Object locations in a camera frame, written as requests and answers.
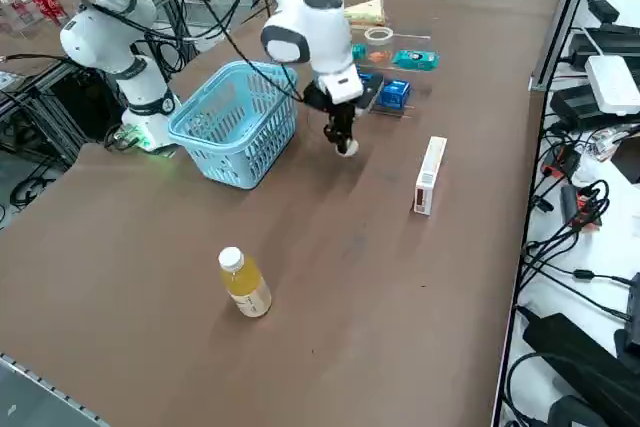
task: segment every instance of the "white box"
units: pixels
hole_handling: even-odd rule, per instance
[[[413,211],[418,214],[431,215],[431,203],[433,189],[436,186],[438,170],[444,155],[447,139],[444,137],[431,137],[427,152],[422,160],[422,167],[416,180],[416,191],[413,197]]]
[[[585,70],[602,112],[616,115],[640,112],[640,92],[622,57],[591,56],[587,59]]]

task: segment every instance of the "tape roll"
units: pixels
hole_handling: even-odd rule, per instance
[[[393,30],[389,27],[371,27],[364,33],[369,45],[387,45],[393,38]]]

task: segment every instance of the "blue plastic basket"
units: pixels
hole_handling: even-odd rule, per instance
[[[280,66],[254,65],[283,90],[291,90]],[[292,69],[287,73],[295,85],[297,74]],[[290,97],[245,62],[232,62],[171,118],[169,136],[187,149],[205,177],[253,189],[293,137],[297,115]]]

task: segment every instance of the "bottle label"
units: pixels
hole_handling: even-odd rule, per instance
[[[247,317],[260,317],[266,314],[271,307],[271,292],[264,279],[260,280],[258,288],[249,295],[229,295]]]

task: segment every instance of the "white cable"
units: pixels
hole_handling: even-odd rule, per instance
[[[593,48],[596,49],[596,52],[598,52],[598,55],[604,55],[604,52],[602,52],[602,49],[600,48],[600,46],[596,43],[595,40],[593,40],[593,37],[591,37],[591,34],[589,34],[589,32],[587,32],[587,29],[585,29],[584,27],[580,27],[580,30],[582,30],[582,32],[584,33],[584,35],[587,36],[587,39],[589,40],[589,42],[591,43],[591,45],[593,45]]]

